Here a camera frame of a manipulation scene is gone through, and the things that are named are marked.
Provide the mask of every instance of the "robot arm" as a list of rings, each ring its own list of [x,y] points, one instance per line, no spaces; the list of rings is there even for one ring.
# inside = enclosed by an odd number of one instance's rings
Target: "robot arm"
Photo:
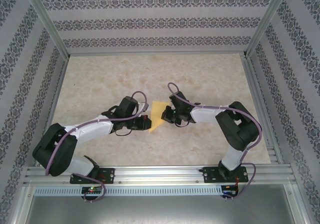
[[[181,91],[175,94],[187,100]],[[169,98],[174,109],[167,106],[162,113],[161,118],[163,120],[176,125],[181,125],[182,121],[189,123],[219,124],[225,138],[230,144],[225,156],[219,162],[219,173],[225,180],[233,176],[242,163],[246,149],[250,147],[259,136],[259,130],[256,124],[248,117],[235,111],[194,107],[178,99],[175,95],[171,95]],[[225,107],[243,111],[251,116],[248,110],[238,101]]]
[[[44,134],[39,144],[35,147],[32,156],[46,168],[57,143],[66,133],[75,129],[63,140],[54,156],[49,173],[54,177],[67,172],[95,178],[99,166],[88,156],[73,157],[76,146],[80,146],[96,137],[115,133],[124,127],[129,130],[141,131],[150,129],[151,120],[147,115],[140,115],[130,120],[114,120],[132,117],[134,112],[146,111],[147,108],[147,103],[139,103],[134,98],[126,96],[122,99],[119,106],[113,106],[95,119],[85,122],[85,125],[81,123],[61,126],[55,123]]]

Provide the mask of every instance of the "yellow sponge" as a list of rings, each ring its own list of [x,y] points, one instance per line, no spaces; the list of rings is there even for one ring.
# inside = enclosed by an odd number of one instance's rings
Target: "yellow sponge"
[[[152,132],[154,129],[156,129],[158,126],[160,126],[165,121],[161,119],[161,115],[166,109],[166,106],[169,105],[169,102],[163,102],[163,101],[153,101],[152,102],[152,108],[151,108],[151,115],[150,119],[152,121],[151,128],[149,129],[149,132]]]

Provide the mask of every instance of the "damask pattern wall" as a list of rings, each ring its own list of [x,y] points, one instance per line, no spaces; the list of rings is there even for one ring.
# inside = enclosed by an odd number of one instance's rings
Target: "damask pattern wall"
[[[71,54],[244,51],[271,0],[42,0]]]
[[[48,122],[63,60],[29,0],[0,0],[0,224],[34,164],[31,150]]]
[[[320,223],[320,0],[282,0],[251,57],[311,223]]]

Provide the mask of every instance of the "marble floor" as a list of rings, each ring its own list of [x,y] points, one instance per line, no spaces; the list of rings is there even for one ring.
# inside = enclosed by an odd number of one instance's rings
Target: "marble floor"
[[[223,106],[240,101],[257,118],[238,54],[122,55],[71,57],[53,123],[75,125],[118,105],[141,90],[152,101],[168,102],[168,82],[176,83],[191,102]],[[155,166],[218,164],[227,151],[220,127],[208,123],[177,128],[165,122],[152,132],[128,136],[110,134],[75,150],[100,166]],[[244,161],[268,164],[265,142],[250,150]]]

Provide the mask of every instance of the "aluminum frame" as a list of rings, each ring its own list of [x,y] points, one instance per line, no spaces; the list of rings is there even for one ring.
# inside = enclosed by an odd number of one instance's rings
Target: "aluminum frame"
[[[184,165],[184,166],[103,166],[115,168],[114,184],[106,187],[122,187],[147,189],[149,187],[214,187],[232,185],[234,183],[204,183],[203,174],[199,172],[204,166],[217,165]],[[245,165],[248,177],[252,177],[253,167]],[[278,184],[283,185],[295,223],[310,223],[302,201],[295,175],[290,164],[257,164],[256,176],[252,185]],[[90,184],[70,184],[70,173],[60,176],[45,176],[43,167],[31,166],[27,169],[22,191],[13,214],[12,224],[24,224],[27,221],[33,195],[37,187],[88,187]]]
[[[269,119],[269,115],[267,112],[267,108],[266,108],[261,90],[258,88],[259,84],[258,84],[257,77],[254,74],[255,72],[253,70],[252,63],[250,59],[247,58],[245,55],[240,55],[240,58],[242,61],[242,66],[244,69],[246,79],[248,81],[248,86],[252,95],[254,107],[256,109],[256,113],[261,123],[265,144],[267,147],[268,146],[273,147],[277,162],[279,164],[283,164],[284,161],[280,152],[279,145],[277,143],[275,133],[273,132],[272,124]]]
[[[29,0],[35,9],[36,13],[38,14],[39,18],[41,19],[44,27],[48,31],[50,37],[52,38],[54,44],[58,48],[63,60],[67,60],[70,56],[64,41],[62,40],[60,34],[58,33],[53,21],[51,20],[44,4],[41,0]]]
[[[251,55],[255,51],[261,37],[265,33],[265,30],[267,29],[272,17],[276,13],[277,8],[279,7],[281,2],[282,2],[282,0],[271,0],[269,6],[267,7],[267,9],[263,15],[263,18],[261,19],[258,27],[256,28],[247,48],[245,50],[247,57],[251,57]]]

